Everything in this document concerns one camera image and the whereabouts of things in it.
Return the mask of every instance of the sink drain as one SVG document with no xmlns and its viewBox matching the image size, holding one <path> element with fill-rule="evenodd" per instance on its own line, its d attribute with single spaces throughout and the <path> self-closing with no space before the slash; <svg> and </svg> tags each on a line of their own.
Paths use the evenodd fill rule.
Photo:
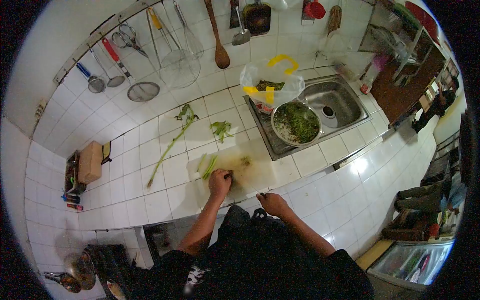
<svg viewBox="0 0 480 300">
<path fill-rule="evenodd" d="M 335 111 L 331 107 L 328 107 L 328 106 L 324 106 L 322 108 L 322 114 L 329 119 L 335 118 Z"/>
</svg>

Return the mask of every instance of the white tile countertop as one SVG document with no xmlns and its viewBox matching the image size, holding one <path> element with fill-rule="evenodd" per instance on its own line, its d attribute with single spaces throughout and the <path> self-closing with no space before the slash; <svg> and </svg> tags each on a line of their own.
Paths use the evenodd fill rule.
<svg viewBox="0 0 480 300">
<path fill-rule="evenodd" d="M 299 71 L 305 79 L 335 74 L 329 67 Z M 276 184 L 263 192 L 282 187 L 325 169 L 368 145 L 385 131 L 388 120 L 371 94 L 363 95 L 360 83 L 349 83 L 372 119 L 347 132 L 272 162 Z M 84 210 L 79 213 L 84 230 L 127 228 L 166 222 L 200 213 L 198 190 L 187 173 L 187 164 L 202 154 L 261 138 L 239 85 L 198 98 L 190 105 L 200 118 L 176 141 L 160 165 L 150 189 L 146 184 L 169 142 L 177 136 L 182 121 L 180 108 L 170 110 L 128 131 L 111 142 L 111 162 L 102 165 L 102 177 L 82 194 Z M 213 135 L 210 124 L 232 123 L 224 143 Z"/>
</svg>

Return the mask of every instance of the metal rail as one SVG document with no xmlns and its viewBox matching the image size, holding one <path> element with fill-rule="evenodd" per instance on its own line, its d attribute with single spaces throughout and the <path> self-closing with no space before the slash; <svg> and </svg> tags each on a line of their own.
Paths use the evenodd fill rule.
<svg viewBox="0 0 480 300">
<path fill-rule="evenodd" d="M 70 55 L 67 61 L 63 64 L 57 75 L 53 78 L 53 82 L 58 86 L 63 82 L 63 79 L 68 76 L 68 72 L 76 65 L 80 58 L 87 53 L 87 51 L 95 45 L 99 40 L 106 36 L 110 31 L 114 30 L 120 23 L 145 10 L 162 0 L 142 0 L 135 2 L 123 11 L 109 17 L 97 29 L 95 29 L 90 36 Z"/>
</svg>

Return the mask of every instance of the wooden spatula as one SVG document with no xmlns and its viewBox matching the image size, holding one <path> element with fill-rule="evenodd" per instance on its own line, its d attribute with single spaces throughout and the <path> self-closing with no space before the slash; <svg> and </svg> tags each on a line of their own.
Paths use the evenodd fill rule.
<svg viewBox="0 0 480 300">
<path fill-rule="evenodd" d="M 220 42 L 220 36 L 218 35 L 218 28 L 216 26 L 215 15 L 213 14 L 212 0 L 204 0 L 205 6 L 207 7 L 208 16 L 210 17 L 210 23 L 212 23 L 213 34 L 216 39 L 216 49 L 215 49 L 215 63 L 221 69 L 226 69 L 230 65 L 230 57 L 228 53 L 223 48 L 222 43 Z"/>
</svg>

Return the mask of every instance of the stainless steel sink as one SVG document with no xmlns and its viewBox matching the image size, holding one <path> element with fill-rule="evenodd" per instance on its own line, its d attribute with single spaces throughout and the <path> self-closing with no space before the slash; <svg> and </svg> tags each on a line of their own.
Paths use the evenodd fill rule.
<svg viewBox="0 0 480 300">
<path fill-rule="evenodd" d="M 244 96 L 273 160 L 304 149 L 284 143 L 273 131 L 270 115 L 259 112 L 250 97 Z M 305 81 L 297 100 L 305 101 L 319 114 L 324 133 L 317 143 L 341 134 L 371 119 L 358 96 L 340 75 Z"/>
</svg>

